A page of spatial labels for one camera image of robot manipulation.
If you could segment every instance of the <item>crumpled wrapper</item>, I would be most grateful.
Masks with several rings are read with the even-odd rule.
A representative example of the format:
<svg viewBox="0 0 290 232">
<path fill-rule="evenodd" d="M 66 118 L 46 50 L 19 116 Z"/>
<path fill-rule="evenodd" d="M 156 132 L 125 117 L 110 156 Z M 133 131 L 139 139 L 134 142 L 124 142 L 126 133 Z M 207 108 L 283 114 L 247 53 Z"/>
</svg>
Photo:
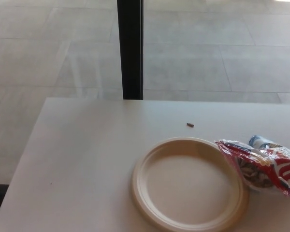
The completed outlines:
<svg viewBox="0 0 290 232">
<path fill-rule="evenodd" d="M 290 196 L 290 150 L 261 136 L 249 144 L 216 141 L 222 155 L 242 180 L 258 191 L 282 191 Z"/>
</svg>

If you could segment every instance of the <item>small brown crumb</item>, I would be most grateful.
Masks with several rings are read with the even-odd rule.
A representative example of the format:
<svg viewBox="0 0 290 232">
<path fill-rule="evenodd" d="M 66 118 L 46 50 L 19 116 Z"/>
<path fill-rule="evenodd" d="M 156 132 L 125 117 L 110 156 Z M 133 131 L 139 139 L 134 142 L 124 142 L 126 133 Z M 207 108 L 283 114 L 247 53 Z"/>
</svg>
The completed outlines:
<svg viewBox="0 0 290 232">
<path fill-rule="evenodd" d="M 190 122 L 187 122 L 187 126 L 189 127 L 194 127 L 194 124 L 190 123 Z"/>
</svg>

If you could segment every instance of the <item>tile floor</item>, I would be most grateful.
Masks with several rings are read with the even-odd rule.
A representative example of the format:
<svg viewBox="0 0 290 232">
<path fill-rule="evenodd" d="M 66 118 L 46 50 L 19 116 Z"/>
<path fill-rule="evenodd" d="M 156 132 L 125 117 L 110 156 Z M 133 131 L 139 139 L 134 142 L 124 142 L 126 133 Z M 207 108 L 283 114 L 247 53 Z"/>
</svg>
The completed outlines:
<svg viewBox="0 0 290 232">
<path fill-rule="evenodd" d="M 0 184 L 46 97 L 122 99 L 116 0 L 0 0 Z M 290 103 L 290 1 L 145 0 L 149 100 Z"/>
</svg>

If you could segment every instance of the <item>table surface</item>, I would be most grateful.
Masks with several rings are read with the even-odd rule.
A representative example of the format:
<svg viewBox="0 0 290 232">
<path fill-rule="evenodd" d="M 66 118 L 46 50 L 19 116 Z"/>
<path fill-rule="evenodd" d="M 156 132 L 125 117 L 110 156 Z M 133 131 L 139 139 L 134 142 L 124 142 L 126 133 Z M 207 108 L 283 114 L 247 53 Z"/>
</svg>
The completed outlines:
<svg viewBox="0 0 290 232">
<path fill-rule="evenodd" d="M 290 105 L 49 98 L 0 209 L 0 232 L 156 232 L 130 198 L 136 160 L 171 137 L 254 134 L 290 148 Z M 253 230 L 290 232 L 290 198 L 251 193 L 232 231 Z"/>
</svg>

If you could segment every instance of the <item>paper plate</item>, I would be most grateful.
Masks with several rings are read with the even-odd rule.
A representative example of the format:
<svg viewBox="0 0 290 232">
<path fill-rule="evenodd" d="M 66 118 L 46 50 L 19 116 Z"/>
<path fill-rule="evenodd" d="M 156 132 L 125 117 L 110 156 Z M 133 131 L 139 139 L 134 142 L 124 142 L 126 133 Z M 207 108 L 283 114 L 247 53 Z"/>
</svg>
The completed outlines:
<svg viewBox="0 0 290 232">
<path fill-rule="evenodd" d="M 243 215 L 248 191 L 217 146 L 196 138 L 156 145 L 135 166 L 132 195 L 145 217 L 172 232 L 219 232 Z"/>
</svg>

